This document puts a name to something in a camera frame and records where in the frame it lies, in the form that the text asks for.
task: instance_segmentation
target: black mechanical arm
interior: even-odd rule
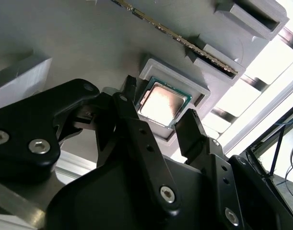
[[[181,164],[161,154],[133,101],[72,80],[0,109],[0,213],[45,230],[293,230],[293,213],[250,164],[223,155],[195,110],[175,125]],[[64,186],[64,140],[96,133],[97,168]]]

